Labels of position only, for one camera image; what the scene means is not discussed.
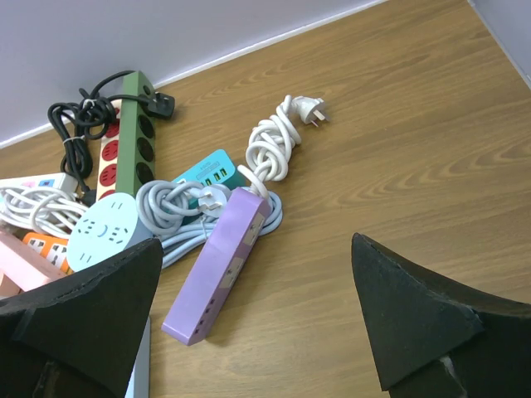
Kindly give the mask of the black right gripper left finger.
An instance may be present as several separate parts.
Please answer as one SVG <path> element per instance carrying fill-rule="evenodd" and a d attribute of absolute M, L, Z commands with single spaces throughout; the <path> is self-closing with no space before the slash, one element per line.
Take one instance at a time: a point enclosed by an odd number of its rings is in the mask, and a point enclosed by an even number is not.
<path fill-rule="evenodd" d="M 162 267 L 158 239 L 1 302 L 3 397 L 123 397 Z"/>

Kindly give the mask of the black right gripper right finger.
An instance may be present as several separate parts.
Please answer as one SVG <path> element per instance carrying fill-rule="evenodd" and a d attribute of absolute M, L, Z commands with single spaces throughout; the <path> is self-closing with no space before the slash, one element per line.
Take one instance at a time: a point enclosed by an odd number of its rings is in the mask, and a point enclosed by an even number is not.
<path fill-rule="evenodd" d="M 530 306 L 352 239 L 353 280 L 391 397 L 528 397 Z"/>

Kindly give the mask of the light blue power strip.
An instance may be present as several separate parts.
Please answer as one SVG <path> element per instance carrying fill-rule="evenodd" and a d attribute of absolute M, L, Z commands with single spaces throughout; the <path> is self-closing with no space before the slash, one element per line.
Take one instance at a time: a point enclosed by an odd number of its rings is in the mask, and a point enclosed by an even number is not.
<path fill-rule="evenodd" d="M 148 318 L 125 398 L 149 398 L 150 326 Z"/>

